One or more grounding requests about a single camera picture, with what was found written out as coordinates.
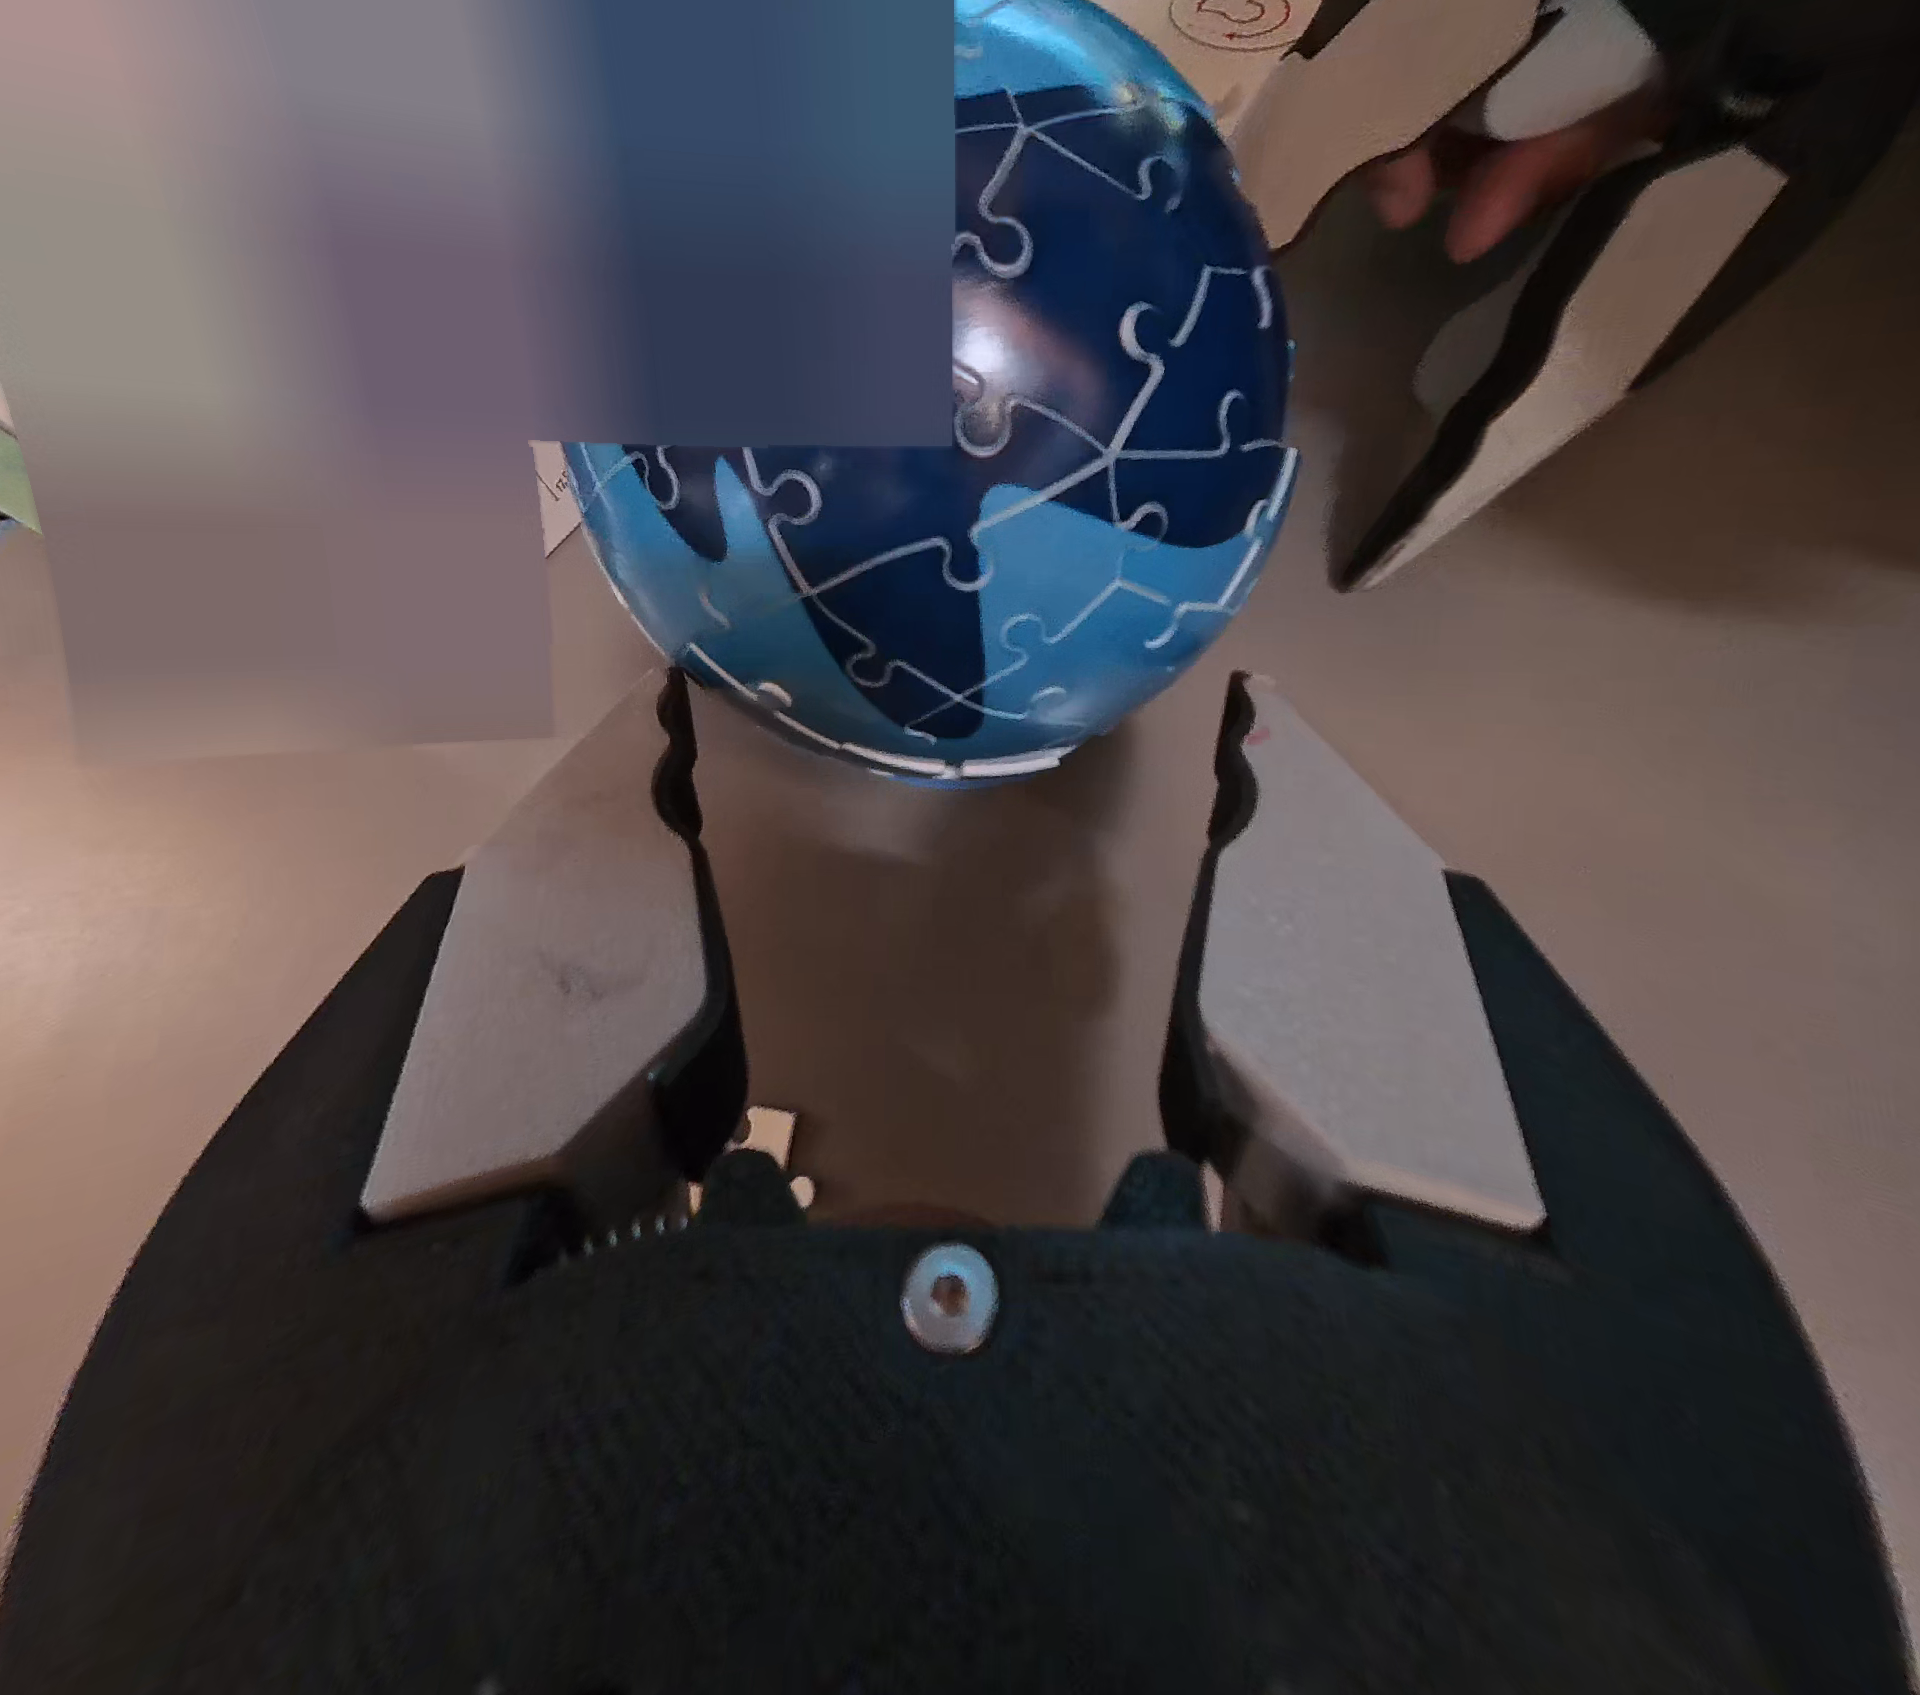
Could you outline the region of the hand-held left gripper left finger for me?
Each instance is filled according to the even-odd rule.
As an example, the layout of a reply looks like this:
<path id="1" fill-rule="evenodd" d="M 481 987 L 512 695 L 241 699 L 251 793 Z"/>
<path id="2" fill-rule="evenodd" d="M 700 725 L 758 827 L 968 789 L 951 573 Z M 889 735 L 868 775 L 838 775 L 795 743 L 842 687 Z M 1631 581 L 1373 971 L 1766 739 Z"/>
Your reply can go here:
<path id="1" fill-rule="evenodd" d="M 555 1193 L 585 1227 L 677 1227 L 750 1063 L 695 767 L 657 667 L 460 869 L 360 1195 L 376 1225 Z"/>

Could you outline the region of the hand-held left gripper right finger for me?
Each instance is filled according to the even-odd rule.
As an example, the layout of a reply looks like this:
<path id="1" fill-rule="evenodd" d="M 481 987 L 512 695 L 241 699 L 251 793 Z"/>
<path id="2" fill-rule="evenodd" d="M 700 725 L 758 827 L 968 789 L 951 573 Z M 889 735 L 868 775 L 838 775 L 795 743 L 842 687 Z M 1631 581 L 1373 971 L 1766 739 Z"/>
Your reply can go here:
<path id="1" fill-rule="evenodd" d="M 1180 947 L 1165 1137 L 1233 1215 L 1547 1225 L 1440 855 L 1267 675 L 1227 687 Z"/>

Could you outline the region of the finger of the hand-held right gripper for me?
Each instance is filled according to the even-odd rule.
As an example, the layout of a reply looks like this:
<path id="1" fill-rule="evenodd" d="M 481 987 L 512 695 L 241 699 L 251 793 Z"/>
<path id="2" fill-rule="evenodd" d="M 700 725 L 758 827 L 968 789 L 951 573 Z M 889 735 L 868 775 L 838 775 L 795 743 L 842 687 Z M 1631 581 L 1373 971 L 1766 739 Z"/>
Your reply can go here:
<path id="1" fill-rule="evenodd" d="M 1627 164 L 1566 208 L 1428 345 L 1412 393 L 1432 435 L 1338 585 L 1398 573 L 1622 403 L 1787 184 L 1732 146 Z"/>
<path id="2" fill-rule="evenodd" d="M 1295 244 L 1352 174 L 1402 154 L 1508 64 L 1543 0 L 1322 0 L 1237 124 L 1267 244 Z"/>

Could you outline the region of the blue puzzle ball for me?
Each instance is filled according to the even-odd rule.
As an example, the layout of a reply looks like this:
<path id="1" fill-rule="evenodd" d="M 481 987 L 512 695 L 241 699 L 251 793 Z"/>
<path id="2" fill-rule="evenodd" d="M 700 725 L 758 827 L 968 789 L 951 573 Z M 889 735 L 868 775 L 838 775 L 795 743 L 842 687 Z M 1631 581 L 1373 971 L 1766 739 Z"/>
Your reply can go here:
<path id="1" fill-rule="evenodd" d="M 1213 647 L 1290 501 L 1292 339 L 1202 96 L 1090 0 L 954 0 L 937 449 L 563 443 L 648 639 L 875 773 L 1037 773 Z"/>

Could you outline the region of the white puzzle piece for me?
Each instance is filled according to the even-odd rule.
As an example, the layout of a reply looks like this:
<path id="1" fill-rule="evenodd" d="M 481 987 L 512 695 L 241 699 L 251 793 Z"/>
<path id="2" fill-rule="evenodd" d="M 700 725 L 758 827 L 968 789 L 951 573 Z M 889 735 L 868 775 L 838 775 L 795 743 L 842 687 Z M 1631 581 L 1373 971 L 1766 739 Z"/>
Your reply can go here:
<path id="1" fill-rule="evenodd" d="M 781 1169 L 795 1201 L 809 1211 L 814 1203 L 817 1183 L 795 1165 L 797 1139 L 803 1117 L 798 1111 L 772 1105 L 753 1105 L 738 1125 L 738 1147 L 766 1155 Z"/>

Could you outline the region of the person's right hand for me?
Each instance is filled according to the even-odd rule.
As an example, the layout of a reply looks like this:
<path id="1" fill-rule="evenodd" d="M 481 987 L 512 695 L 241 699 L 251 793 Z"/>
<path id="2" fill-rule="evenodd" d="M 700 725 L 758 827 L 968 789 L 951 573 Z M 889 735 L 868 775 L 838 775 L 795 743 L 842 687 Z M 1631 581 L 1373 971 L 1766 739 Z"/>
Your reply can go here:
<path id="1" fill-rule="evenodd" d="M 1463 268 L 1658 148 L 1669 126 L 1669 102 L 1649 94 L 1514 142 L 1440 126 L 1367 168 L 1360 188 L 1379 222 L 1395 232 L 1415 228 L 1446 204 L 1442 248 L 1449 262 Z"/>

